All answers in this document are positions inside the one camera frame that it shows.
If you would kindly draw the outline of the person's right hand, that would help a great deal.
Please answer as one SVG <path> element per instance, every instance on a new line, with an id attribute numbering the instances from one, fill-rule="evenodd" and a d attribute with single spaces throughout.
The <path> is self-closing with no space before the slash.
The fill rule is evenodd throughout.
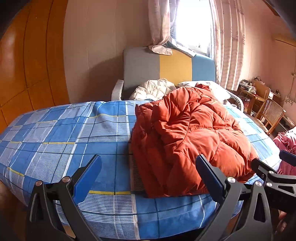
<path id="1" fill-rule="evenodd" d="M 292 240 L 295 239 L 295 212 L 293 214 L 281 211 L 279 223 L 276 228 L 274 240 Z"/>

